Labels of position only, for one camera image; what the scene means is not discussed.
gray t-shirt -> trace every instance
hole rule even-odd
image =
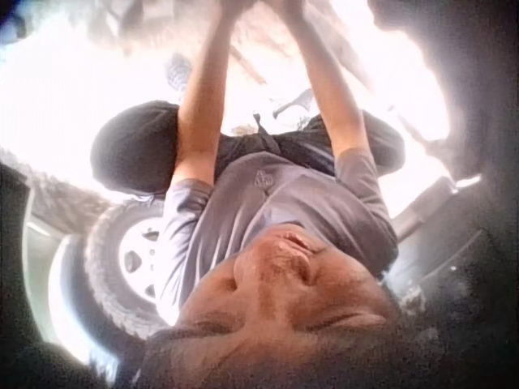
[[[230,164],[213,189],[198,180],[169,188],[154,265],[162,318],[173,325],[205,274],[281,223],[301,225],[375,276],[397,256],[370,152],[344,152],[335,177],[268,152],[250,154]]]

black pants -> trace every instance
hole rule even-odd
[[[111,190],[132,195],[163,195],[174,171],[177,113],[177,105],[153,101],[110,120],[92,147],[94,177]],[[402,137],[386,122],[367,112],[363,115],[379,175],[396,171],[405,160]],[[334,175],[330,138],[323,120],[317,116],[301,131],[269,135],[260,126],[253,135],[222,135],[215,177],[238,158],[265,151],[296,165]]]

white rim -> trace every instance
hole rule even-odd
[[[156,242],[150,235],[158,232],[160,217],[153,217],[131,226],[119,245],[118,261],[122,277],[139,297],[155,303],[153,295],[153,264]]]

hand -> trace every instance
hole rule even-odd
[[[264,0],[282,19],[303,15],[305,0]]]
[[[257,0],[217,0],[218,11],[222,19],[236,20],[248,11]]]

forearm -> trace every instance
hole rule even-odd
[[[321,116],[339,156],[349,148],[369,149],[362,115],[335,58],[304,16],[285,18],[297,41]]]
[[[178,111],[178,158],[184,152],[216,158],[225,105],[225,83],[234,21],[217,16],[187,83]]]

